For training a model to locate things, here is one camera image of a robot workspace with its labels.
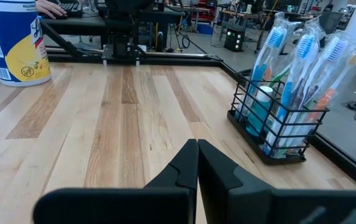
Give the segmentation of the blue mouthwash bottle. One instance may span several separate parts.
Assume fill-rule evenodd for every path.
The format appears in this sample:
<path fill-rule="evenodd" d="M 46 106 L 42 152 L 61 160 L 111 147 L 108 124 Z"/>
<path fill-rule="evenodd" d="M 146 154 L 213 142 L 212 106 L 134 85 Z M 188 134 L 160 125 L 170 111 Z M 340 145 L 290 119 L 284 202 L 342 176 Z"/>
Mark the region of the blue mouthwash bottle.
<path fill-rule="evenodd" d="M 248 97 L 247 105 L 250 106 L 250 110 L 248 111 L 246 130 L 256 138 L 262 133 L 261 128 L 268 116 L 272 93 L 273 89 L 268 86 L 260 86 L 260 89 L 254 85 L 250 87 L 250 95 L 255 99 Z"/>

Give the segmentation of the person's hand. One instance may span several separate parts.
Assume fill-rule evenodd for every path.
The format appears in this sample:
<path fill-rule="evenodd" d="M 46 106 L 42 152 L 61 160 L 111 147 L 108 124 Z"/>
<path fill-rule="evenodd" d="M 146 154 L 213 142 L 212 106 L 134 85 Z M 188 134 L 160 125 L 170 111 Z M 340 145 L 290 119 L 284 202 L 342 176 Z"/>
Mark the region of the person's hand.
<path fill-rule="evenodd" d="M 56 19 L 67 15 L 67 12 L 64 11 L 58 4 L 48 0 L 36 0 L 35 8 L 39 13 L 46 14 L 51 19 Z"/>

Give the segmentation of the white lidded wipes canister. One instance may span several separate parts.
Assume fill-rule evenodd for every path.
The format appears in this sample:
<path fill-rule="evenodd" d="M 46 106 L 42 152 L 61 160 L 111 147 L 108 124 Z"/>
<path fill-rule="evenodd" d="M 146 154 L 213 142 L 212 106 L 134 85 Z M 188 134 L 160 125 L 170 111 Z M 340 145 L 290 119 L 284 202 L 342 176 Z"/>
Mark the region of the white lidded wipes canister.
<path fill-rule="evenodd" d="M 0 82 L 27 87 L 50 79 L 35 0 L 0 0 Z"/>

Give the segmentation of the blue white toothbrush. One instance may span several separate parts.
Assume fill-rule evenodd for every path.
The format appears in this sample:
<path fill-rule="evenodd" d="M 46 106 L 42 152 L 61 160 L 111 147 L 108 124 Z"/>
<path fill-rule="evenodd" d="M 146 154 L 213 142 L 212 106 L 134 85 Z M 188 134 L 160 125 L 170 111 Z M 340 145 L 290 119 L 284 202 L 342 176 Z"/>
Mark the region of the blue white toothbrush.
<path fill-rule="evenodd" d="M 278 64 L 278 56 L 289 36 L 301 24 L 301 22 L 291 22 L 285 18 L 283 12 L 274 15 L 274 24 L 258 53 L 251 75 L 247 83 L 248 91 L 242 96 L 243 104 L 236 115 L 240 121 L 245 121 L 251 115 L 249 108 L 255 104 L 258 87 L 268 84 L 271 80 L 273 70 Z"/>
<path fill-rule="evenodd" d="M 281 136 L 286 137 L 289 134 L 287 124 L 291 123 L 290 117 L 293 111 L 300 108 L 296 101 L 299 87 L 316 58 L 319 51 L 319 41 L 325 34 L 318 17 L 307 21 L 293 52 L 284 59 L 291 65 L 291 68 L 281 94 L 281 104 L 276 112 L 276 119 L 272 123 L 271 131 L 268 133 L 263 147 L 263 152 L 267 156 L 277 159 L 286 157 L 283 149 L 285 139 L 282 139 Z"/>

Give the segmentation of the green white toothbrush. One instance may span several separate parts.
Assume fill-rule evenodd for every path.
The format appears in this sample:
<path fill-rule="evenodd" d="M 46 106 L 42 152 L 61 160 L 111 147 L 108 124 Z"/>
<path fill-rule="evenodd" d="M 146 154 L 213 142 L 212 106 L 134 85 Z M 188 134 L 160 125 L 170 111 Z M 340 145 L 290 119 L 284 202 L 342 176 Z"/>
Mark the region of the green white toothbrush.
<path fill-rule="evenodd" d="M 291 68 L 291 65 L 287 65 L 279 74 L 277 74 L 269 83 L 269 87 L 272 88 L 274 87 L 275 83 L 279 82 L 284 76 L 287 75 Z"/>

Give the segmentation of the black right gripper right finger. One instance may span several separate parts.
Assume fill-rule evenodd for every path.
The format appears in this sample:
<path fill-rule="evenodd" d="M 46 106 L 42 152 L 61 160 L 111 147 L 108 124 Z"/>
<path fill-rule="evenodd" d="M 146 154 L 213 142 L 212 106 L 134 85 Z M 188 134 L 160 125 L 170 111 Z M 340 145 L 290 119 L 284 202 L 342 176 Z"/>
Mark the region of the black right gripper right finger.
<path fill-rule="evenodd" d="M 199 184 L 208 224 L 267 224 L 274 189 L 204 139 Z"/>

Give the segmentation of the black desk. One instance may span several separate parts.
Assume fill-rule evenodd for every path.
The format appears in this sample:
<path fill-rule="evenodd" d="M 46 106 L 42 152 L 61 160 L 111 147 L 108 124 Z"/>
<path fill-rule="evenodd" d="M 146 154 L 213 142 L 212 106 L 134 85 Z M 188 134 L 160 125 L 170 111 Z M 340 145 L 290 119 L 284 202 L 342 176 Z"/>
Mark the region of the black desk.
<path fill-rule="evenodd" d="M 43 19 L 58 34 L 106 35 L 105 22 L 100 17 L 68 17 L 67 19 Z"/>

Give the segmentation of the grey office chair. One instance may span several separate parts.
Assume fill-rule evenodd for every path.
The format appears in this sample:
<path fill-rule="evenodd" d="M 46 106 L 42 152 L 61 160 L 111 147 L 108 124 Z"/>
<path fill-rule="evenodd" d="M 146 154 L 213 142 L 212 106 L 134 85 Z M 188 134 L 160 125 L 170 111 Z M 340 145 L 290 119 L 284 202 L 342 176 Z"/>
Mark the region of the grey office chair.
<path fill-rule="evenodd" d="M 320 26 L 326 34 L 332 34 L 335 32 L 343 15 L 341 12 L 323 12 L 319 16 Z"/>

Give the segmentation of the black keyboard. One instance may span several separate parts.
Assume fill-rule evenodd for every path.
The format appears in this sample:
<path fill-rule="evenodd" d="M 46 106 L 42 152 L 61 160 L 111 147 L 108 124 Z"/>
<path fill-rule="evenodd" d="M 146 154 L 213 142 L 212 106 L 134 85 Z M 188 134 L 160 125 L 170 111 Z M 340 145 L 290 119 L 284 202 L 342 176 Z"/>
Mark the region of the black keyboard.
<path fill-rule="evenodd" d="M 55 0 L 66 13 L 67 17 L 82 17 L 83 6 L 78 0 Z"/>

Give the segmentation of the purple white toothbrush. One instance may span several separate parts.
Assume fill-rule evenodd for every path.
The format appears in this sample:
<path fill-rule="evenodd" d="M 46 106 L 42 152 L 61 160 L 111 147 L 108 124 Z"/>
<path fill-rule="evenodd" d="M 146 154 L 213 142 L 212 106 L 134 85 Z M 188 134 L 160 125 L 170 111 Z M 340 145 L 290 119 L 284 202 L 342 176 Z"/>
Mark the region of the purple white toothbrush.
<path fill-rule="evenodd" d="M 316 128 L 322 110 L 330 102 L 332 95 L 318 99 L 327 84 L 333 80 L 333 71 L 341 64 L 350 47 L 350 41 L 343 34 L 334 34 L 319 54 L 312 68 L 304 67 L 301 76 L 289 98 L 293 112 L 283 138 L 278 146 L 289 151 L 296 149 L 307 139 L 310 131 Z"/>

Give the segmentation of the black aluminium table frame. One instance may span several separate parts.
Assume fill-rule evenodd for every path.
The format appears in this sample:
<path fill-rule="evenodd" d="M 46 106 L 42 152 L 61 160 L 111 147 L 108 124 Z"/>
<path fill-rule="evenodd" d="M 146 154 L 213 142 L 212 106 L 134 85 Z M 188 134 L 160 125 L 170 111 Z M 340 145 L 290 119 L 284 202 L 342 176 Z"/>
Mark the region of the black aluminium table frame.
<path fill-rule="evenodd" d="M 301 163 L 269 161 L 233 119 L 237 76 L 211 55 L 148 53 L 135 67 L 100 54 L 51 53 L 52 78 L 0 83 L 0 192 L 28 180 L 64 185 L 149 181 L 189 138 L 205 138 L 280 187 L 356 187 L 356 164 L 322 136 Z"/>

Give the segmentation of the black computer tower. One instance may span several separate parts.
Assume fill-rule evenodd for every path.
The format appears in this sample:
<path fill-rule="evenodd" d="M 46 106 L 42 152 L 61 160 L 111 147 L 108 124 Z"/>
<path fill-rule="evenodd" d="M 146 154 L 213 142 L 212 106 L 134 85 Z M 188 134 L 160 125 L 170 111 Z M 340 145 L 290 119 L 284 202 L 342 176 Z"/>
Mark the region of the black computer tower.
<path fill-rule="evenodd" d="M 243 51 L 245 32 L 243 30 L 227 29 L 224 47 L 232 52 Z"/>

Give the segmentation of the blue storage bin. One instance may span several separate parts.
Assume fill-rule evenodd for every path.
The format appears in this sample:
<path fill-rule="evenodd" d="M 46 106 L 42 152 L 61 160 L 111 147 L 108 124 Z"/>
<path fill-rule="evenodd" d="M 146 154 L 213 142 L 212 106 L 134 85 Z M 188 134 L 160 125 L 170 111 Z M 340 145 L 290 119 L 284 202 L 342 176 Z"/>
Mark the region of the blue storage bin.
<path fill-rule="evenodd" d="M 197 24 L 196 31 L 199 34 L 212 35 L 213 27 L 210 24 Z"/>

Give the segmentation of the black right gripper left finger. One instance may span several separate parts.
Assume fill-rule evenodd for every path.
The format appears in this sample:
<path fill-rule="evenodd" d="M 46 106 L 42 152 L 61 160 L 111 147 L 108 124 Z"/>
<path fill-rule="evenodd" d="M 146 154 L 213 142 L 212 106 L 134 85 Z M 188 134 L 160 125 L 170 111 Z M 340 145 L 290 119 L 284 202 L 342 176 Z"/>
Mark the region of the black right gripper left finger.
<path fill-rule="evenodd" d="M 199 145 L 189 139 L 165 168 L 145 185 L 161 194 L 147 205 L 150 224 L 195 224 Z"/>

